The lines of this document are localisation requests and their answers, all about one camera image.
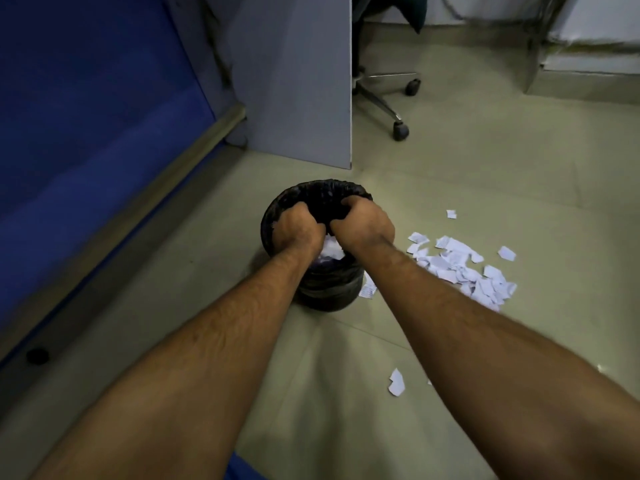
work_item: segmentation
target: person's right hand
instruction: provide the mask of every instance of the person's right hand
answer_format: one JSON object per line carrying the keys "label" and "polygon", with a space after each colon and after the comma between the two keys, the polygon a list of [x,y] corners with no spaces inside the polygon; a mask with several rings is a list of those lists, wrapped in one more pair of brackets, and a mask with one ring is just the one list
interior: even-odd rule
{"label": "person's right hand", "polygon": [[351,209],[343,220],[331,221],[331,230],[342,246],[353,255],[370,244],[388,242],[393,245],[396,228],[387,213],[364,197],[352,195],[342,200]]}

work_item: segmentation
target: caster wheel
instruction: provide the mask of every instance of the caster wheel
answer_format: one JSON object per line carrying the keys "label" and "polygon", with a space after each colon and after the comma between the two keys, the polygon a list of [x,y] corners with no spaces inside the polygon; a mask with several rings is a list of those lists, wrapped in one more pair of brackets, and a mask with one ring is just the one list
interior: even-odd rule
{"label": "caster wheel", "polygon": [[27,352],[27,362],[32,365],[44,365],[49,361],[49,351],[36,347]]}
{"label": "caster wheel", "polygon": [[404,94],[407,96],[415,96],[420,89],[420,79],[410,80],[404,88]]}
{"label": "caster wheel", "polygon": [[394,123],[394,139],[404,141],[409,136],[409,126],[404,123]]}

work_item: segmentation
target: tiled floor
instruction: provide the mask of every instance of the tiled floor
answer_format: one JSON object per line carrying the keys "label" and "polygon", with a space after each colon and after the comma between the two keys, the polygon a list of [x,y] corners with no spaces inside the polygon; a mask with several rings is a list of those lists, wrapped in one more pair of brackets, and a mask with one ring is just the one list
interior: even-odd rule
{"label": "tiled floor", "polygon": [[[398,246],[414,230],[472,245],[518,283],[506,314],[640,395],[640,107],[525,96],[516,50],[379,43],[366,62],[423,72],[416,97],[387,95],[409,138],[393,141],[389,120],[356,99],[352,171],[221,152],[64,311],[115,297],[4,419],[4,479],[25,479],[110,380],[257,266],[268,203],[316,178],[364,185]],[[498,261],[503,244],[514,263]],[[387,391],[395,367],[399,398]],[[237,450],[279,480],[494,478],[379,295],[330,315],[292,307]]]}

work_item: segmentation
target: person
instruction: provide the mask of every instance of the person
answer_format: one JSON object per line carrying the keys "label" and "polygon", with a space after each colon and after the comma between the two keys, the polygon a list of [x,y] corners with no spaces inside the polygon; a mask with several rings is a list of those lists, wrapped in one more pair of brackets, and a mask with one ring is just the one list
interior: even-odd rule
{"label": "person", "polygon": [[[377,284],[437,393],[504,479],[640,478],[640,404],[594,367],[462,295],[393,246],[352,196],[331,222]],[[220,479],[284,316],[326,229],[306,204],[274,227],[279,252],[126,371],[37,469],[43,479]]]}

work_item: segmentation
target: baseboard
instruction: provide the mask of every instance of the baseboard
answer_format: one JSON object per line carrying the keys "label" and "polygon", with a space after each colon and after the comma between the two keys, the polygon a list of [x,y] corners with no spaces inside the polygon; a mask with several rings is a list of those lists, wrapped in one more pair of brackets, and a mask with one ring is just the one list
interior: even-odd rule
{"label": "baseboard", "polygon": [[530,39],[521,25],[476,27],[472,25],[427,25],[420,34],[405,23],[366,22],[364,44],[370,42],[431,43],[466,47],[524,48]]}
{"label": "baseboard", "polygon": [[640,104],[640,75],[553,71],[537,67],[526,93],[562,99]]}
{"label": "baseboard", "polygon": [[244,120],[245,115],[242,104],[231,107],[134,197],[121,213],[100,229],[48,284],[12,313],[9,325],[0,335],[0,362]]}

